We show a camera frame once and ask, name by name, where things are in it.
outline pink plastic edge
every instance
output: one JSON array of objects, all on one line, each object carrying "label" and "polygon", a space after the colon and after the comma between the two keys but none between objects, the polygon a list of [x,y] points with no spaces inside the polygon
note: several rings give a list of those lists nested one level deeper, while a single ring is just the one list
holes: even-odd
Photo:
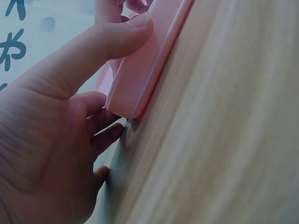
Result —
[{"label": "pink plastic edge", "polygon": [[[154,3],[151,5],[149,12],[151,12],[151,8],[153,8],[154,4],[157,1],[158,0],[154,1]],[[165,60],[167,59],[167,57],[171,51],[171,48],[174,44],[174,41],[178,35],[178,32],[182,25],[182,22],[185,19],[185,16],[188,12],[188,9],[190,8],[191,3],[192,3],[192,0],[182,0],[180,8],[177,11],[174,21],[171,23],[171,26],[170,26],[167,36],[165,38],[165,41],[164,41],[165,45],[164,45],[163,49],[159,52],[159,56],[155,60],[155,63],[153,65],[153,69],[152,69],[153,71],[150,73],[150,76],[148,76],[148,78],[147,78],[146,84],[144,85],[143,91],[140,94],[137,104],[136,104],[134,110],[131,112],[131,116],[130,117],[123,116],[123,114],[118,114],[116,111],[112,111],[114,114],[117,114],[121,117],[125,117],[125,118],[129,119],[129,122],[130,122],[132,119],[138,117],[142,113],[142,111],[144,110],[144,108],[149,100],[151,92],[153,91],[153,88],[157,82],[157,79],[159,78],[159,75],[164,66]],[[95,90],[98,90],[100,88],[102,81],[104,80],[104,76],[107,75],[109,66],[110,66],[110,64],[109,64],[109,62],[107,62],[102,67],[102,69],[100,71],[100,75],[98,77],[98,80],[96,81],[96,84],[95,84]],[[110,103],[111,98],[113,98],[112,95],[114,92],[114,87],[116,85],[117,84],[114,81],[112,83],[112,90],[110,90],[110,93],[109,93],[110,97],[109,96],[107,97],[107,101],[105,104],[106,108],[109,108],[109,103]]]}]

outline light wood grain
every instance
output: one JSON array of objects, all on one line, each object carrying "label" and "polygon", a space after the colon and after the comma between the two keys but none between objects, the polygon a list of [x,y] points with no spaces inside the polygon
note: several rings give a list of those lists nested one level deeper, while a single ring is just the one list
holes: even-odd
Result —
[{"label": "light wood grain", "polygon": [[298,0],[195,0],[98,223],[299,223],[298,41]]}]

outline chinese character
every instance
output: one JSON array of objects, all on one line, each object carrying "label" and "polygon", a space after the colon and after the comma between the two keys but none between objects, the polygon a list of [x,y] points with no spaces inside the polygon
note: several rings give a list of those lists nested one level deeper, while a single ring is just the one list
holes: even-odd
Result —
[{"label": "chinese character", "polygon": [[24,33],[24,29],[20,29],[20,31],[13,38],[13,34],[9,33],[7,36],[7,41],[0,43],[0,49],[3,48],[2,55],[0,56],[0,64],[5,61],[4,69],[5,71],[9,71],[10,69],[10,55],[8,51],[10,48],[17,48],[20,50],[19,54],[11,54],[11,57],[15,60],[19,60],[23,58],[26,54],[26,46],[24,43],[18,41],[18,39]]},{"label": "chinese character", "polygon": [[9,16],[11,11],[13,10],[13,7],[17,3],[17,9],[20,20],[24,20],[26,17],[26,10],[24,5],[24,0],[10,0],[10,3],[8,5],[8,8],[6,10],[5,16]]},{"label": "chinese character", "polygon": [[7,83],[3,83],[2,85],[0,85],[0,91],[3,90],[5,87],[7,87],[8,84]]}]

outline pink plastic object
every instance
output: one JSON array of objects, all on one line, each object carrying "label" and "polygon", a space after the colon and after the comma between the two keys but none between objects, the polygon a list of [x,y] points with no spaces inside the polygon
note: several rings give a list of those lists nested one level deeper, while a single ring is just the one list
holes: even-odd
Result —
[{"label": "pink plastic object", "polygon": [[129,122],[141,114],[191,3],[192,0],[154,0],[149,8],[154,32],[148,42],[123,58],[114,78],[109,63],[102,67],[95,90],[107,95],[108,111]]}]

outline finger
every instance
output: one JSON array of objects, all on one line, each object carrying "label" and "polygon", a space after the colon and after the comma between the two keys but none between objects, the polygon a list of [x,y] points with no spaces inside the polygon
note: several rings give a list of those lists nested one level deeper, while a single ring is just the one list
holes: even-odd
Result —
[{"label": "finger", "polygon": [[90,138],[104,128],[116,122],[120,117],[102,109],[100,112],[92,115],[86,120],[86,129]]},{"label": "finger", "polygon": [[98,22],[121,22],[121,5],[123,1],[120,0],[94,0]]},{"label": "finger", "polygon": [[145,13],[149,9],[149,5],[145,5],[141,0],[127,0],[126,4],[128,9],[138,14]]},{"label": "finger", "polygon": [[120,4],[120,5],[118,6],[118,8],[120,9],[120,13],[122,14],[122,11],[123,11],[123,4]]},{"label": "finger", "polygon": [[137,51],[152,30],[147,14],[126,23],[99,23],[29,69],[20,76],[19,84],[50,97],[69,99],[106,61]]},{"label": "finger", "polygon": [[75,94],[71,101],[82,104],[85,107],[86,116],[89,117],[102,110],[106,102],[106,96],[101,92],[90,91]]},{"label": "finger", "polygon": [[94,173],[98,190],[103,186],[103,183],[108,178],[109,168],[106,166],[101,166]]},{"label": "finger", "polygon": [[111,144],[119,139],[123,130],[122,124],[114,124],[105,131],[97,134],[91,140],[94,161],[103,153]]}]

